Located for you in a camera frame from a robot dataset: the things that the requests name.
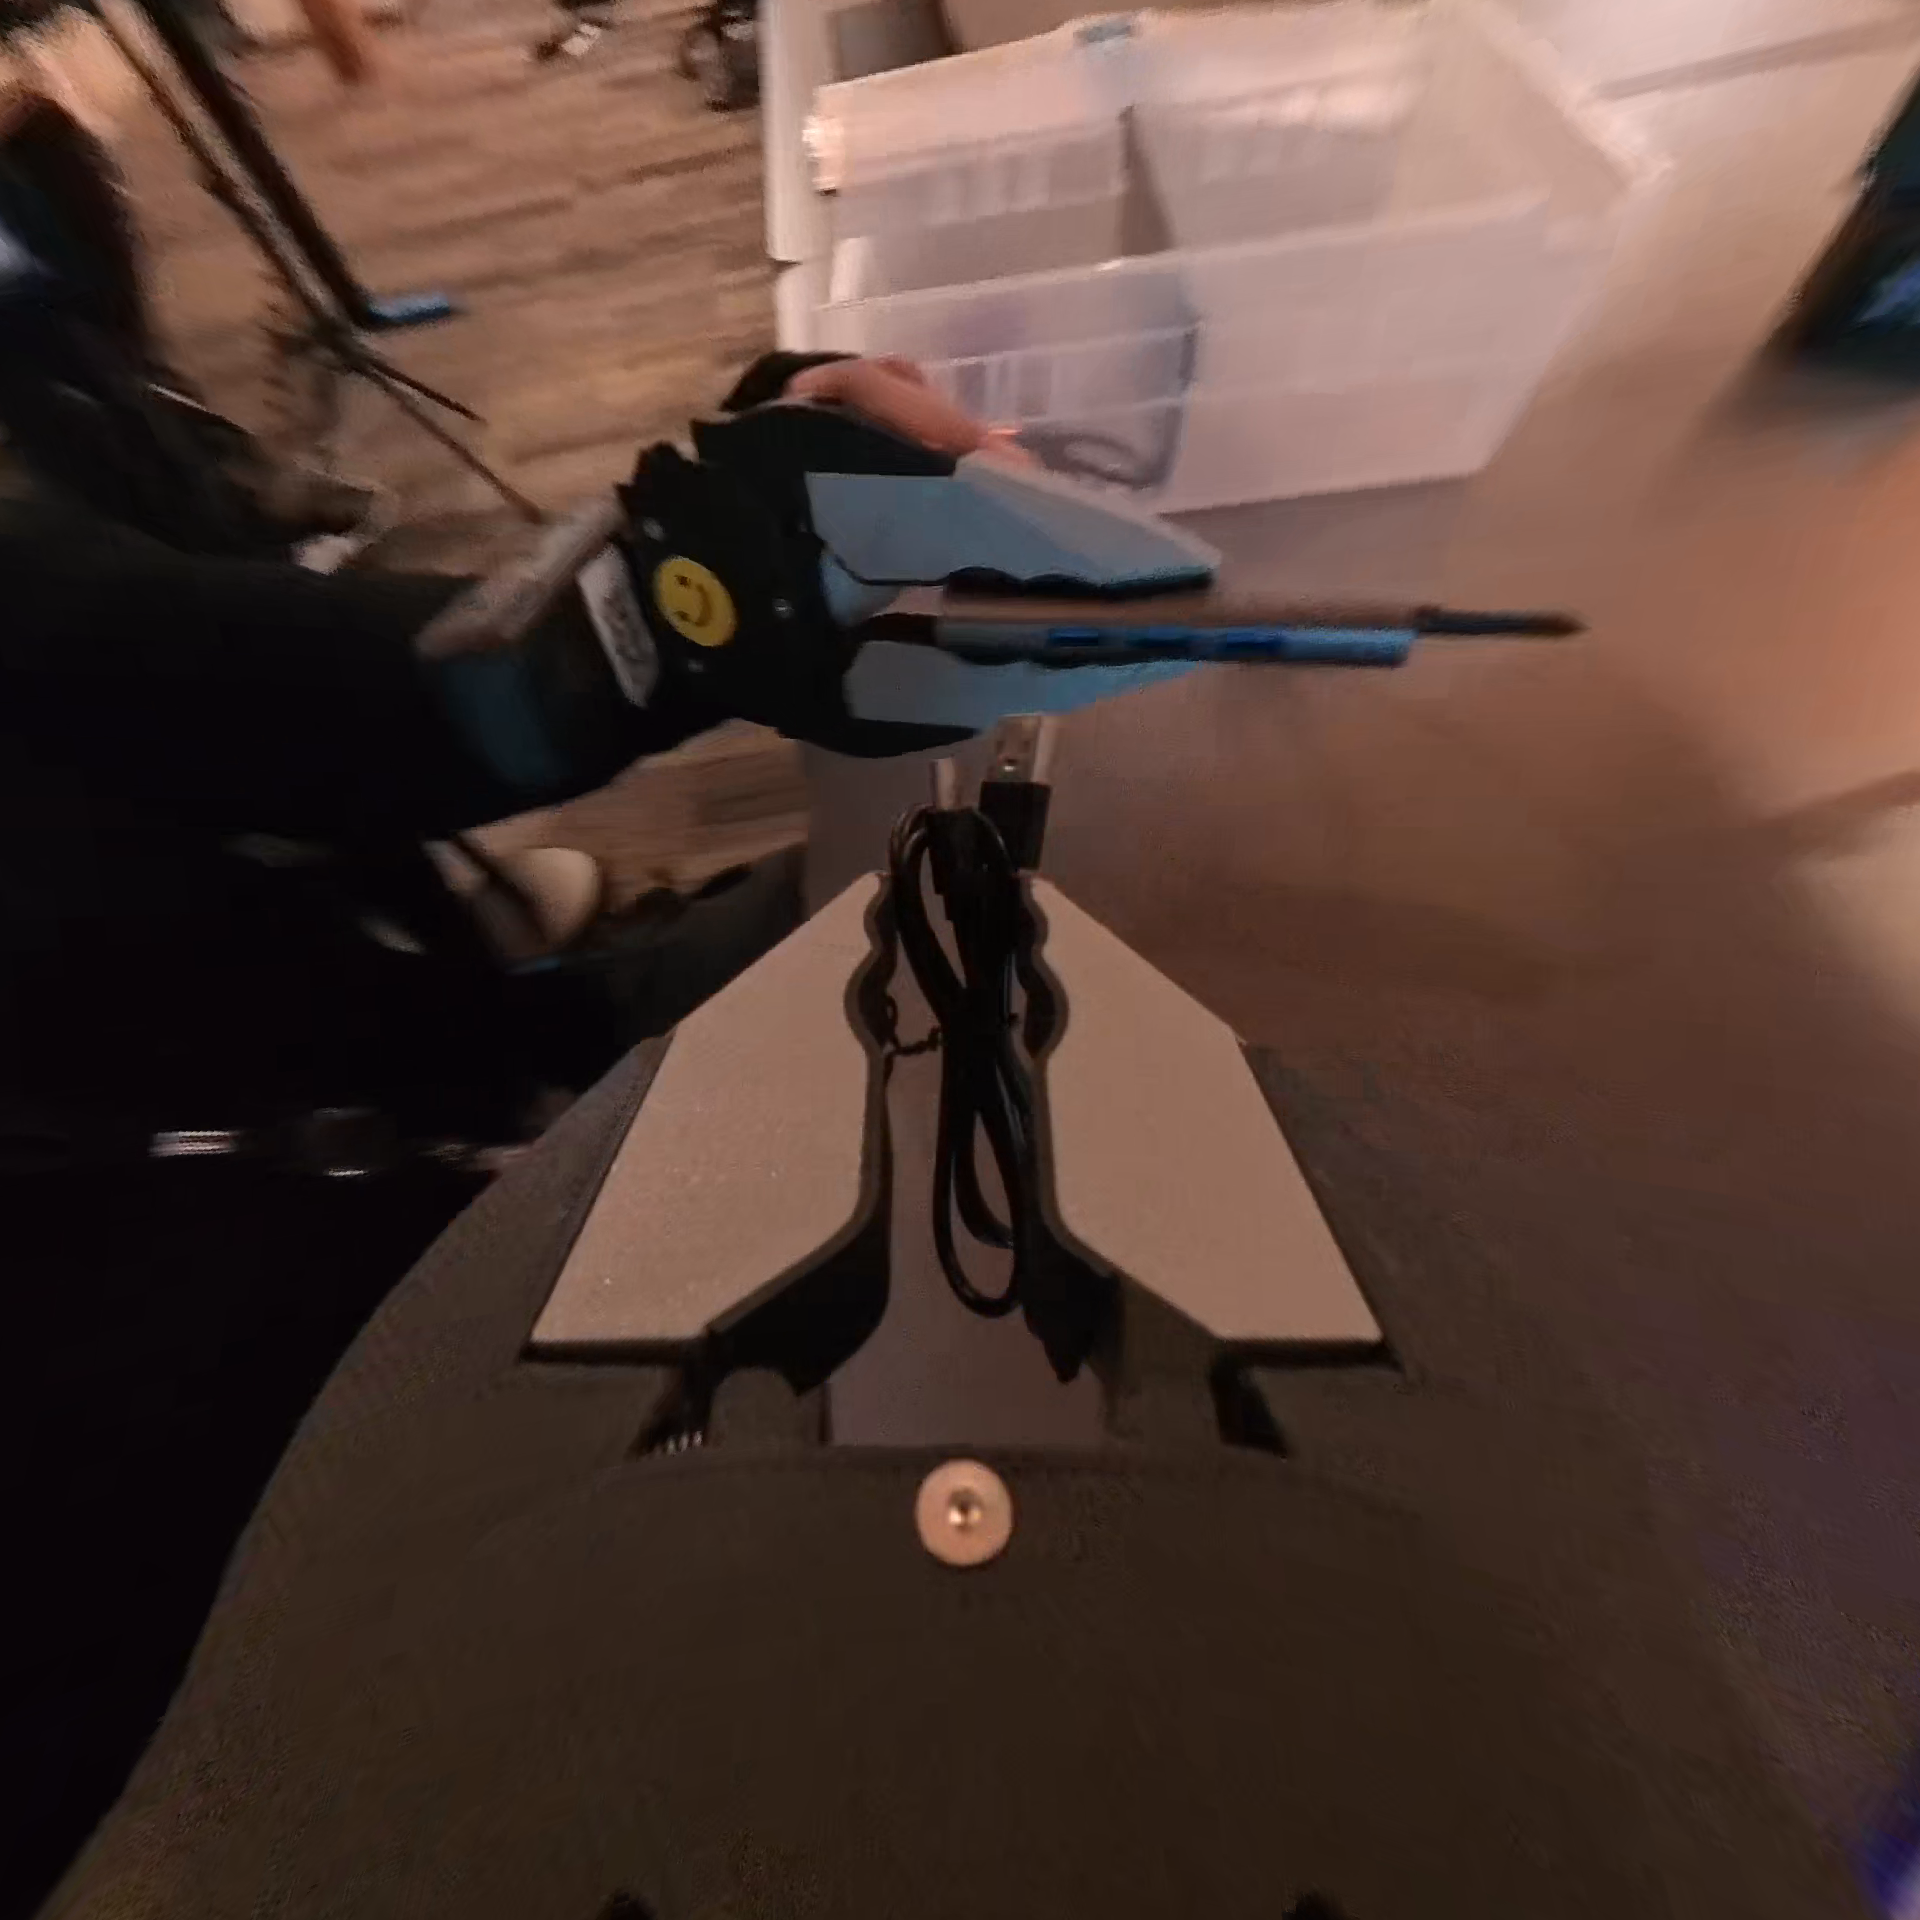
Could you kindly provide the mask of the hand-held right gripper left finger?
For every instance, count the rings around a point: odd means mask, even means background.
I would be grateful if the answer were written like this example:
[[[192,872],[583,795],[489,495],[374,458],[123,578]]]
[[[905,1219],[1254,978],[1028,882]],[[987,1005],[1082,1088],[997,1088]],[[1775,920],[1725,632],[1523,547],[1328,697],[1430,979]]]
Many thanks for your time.
[[[527,1327],[543,1362],[816,1388],[889,1306],[884,875],[693,1009]]]

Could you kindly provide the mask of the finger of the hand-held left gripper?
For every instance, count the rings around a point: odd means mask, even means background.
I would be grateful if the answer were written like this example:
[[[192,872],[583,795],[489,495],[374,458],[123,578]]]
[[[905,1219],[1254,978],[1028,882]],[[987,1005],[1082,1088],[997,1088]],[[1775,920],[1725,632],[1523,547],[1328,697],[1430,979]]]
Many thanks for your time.
[[[1038,632],[841,632],[841,697],[860,731],[997,731],[1196,676],[1200,660]]]
[[[1196,527],[1047,469],[970,451],[956,473],[814,473],[816,588],[831,621],[905,593],[997,578],[1038,593],[1186,593],[1222,554]]]

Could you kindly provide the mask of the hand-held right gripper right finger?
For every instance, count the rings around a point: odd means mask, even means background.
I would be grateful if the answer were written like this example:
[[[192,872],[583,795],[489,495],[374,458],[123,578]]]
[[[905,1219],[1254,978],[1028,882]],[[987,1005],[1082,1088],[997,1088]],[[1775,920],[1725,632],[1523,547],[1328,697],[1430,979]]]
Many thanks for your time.
[[[1047,990],[1038,1197],[1060,1246],[1222,1355],[1387,1355],[1249,1042],[1060,882],[1028,875],[1025,907]]]

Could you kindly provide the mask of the black usb hub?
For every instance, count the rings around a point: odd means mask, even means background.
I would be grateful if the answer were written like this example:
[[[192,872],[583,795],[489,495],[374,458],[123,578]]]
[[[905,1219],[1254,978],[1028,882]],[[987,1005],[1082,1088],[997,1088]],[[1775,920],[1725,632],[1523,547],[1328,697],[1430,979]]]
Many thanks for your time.
[[[1582,618],[1472,618],[1413,597],[1273,593],[935,593],[860,621],[868,643],[921,643],[957,661],[1328,661],[1398,669],[1416,643],[1566,643]]]

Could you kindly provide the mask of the clear plastic bin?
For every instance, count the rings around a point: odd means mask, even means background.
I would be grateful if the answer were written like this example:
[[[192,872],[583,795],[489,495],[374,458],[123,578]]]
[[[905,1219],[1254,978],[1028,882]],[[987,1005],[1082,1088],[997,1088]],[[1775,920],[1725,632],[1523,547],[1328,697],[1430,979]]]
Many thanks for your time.
[[[1082,17],[798,145],[816,347],[1162,518],[1483,473],[1661,182],[1506,4]]]

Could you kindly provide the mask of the person's left forearm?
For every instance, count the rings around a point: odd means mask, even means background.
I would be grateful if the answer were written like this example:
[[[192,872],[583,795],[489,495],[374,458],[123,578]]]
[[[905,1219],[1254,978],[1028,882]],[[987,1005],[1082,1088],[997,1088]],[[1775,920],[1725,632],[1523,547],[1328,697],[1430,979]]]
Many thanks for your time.
[[[602,790],[634,721],[583,621],[425,660],[463,578],[185,555],[10,499],[10,875],[82,843],[447,843]]]

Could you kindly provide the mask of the person's left hand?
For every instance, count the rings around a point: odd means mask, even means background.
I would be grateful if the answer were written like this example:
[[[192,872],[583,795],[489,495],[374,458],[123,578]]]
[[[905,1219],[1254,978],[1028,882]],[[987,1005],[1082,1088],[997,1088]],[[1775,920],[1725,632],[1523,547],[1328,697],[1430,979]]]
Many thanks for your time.
[[[921,357],[816,357],[785,380],[785,402],[824,402],[856,411],[941,458],[1004,458],[1004,469],[1038,469],[1012,425],[983,425],[957,402],[945,402]]]

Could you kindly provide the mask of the person's white shoe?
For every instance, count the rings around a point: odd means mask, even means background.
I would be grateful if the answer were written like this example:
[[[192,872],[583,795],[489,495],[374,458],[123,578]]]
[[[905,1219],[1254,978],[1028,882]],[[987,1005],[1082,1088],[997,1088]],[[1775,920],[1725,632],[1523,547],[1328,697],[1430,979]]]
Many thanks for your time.
[[[519,847],[495,872],[543,944],[570,944],[605,907],[605,872],[578,847]]]

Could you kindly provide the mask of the black tripod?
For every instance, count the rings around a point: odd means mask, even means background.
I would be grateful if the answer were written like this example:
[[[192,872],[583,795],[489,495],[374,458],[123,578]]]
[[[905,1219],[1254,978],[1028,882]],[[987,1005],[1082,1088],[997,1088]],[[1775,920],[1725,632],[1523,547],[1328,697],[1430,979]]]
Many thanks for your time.
[[[440,451],[451,451],[519,522],[543,522],[543,510],[505,481],[451,425],[489,425],[474,402],[400,376],[374,341],[398,329],[360,329],[369,293],[302,182],[282,168],[265,110],[237,99],[214,42],[185,4],[97,4],[82,17],[104,31],[123,66],[139,78],[153,99],[164,128],[192,158],[197,182],[223,222],[248,232],[265,256],[270,280],[287,297],[287,353],[369,380],[382,402],[398,402],[400,425],[415,425]]]

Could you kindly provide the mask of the small black desk device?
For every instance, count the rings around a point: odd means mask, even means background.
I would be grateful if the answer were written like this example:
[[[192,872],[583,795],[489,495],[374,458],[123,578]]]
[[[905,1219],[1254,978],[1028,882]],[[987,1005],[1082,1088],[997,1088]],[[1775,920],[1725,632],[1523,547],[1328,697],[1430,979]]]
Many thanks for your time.
[[[1855,203],[1785,308],[1785,353],[1809,371],[1920,376],[1920,123],[1887,128]]]

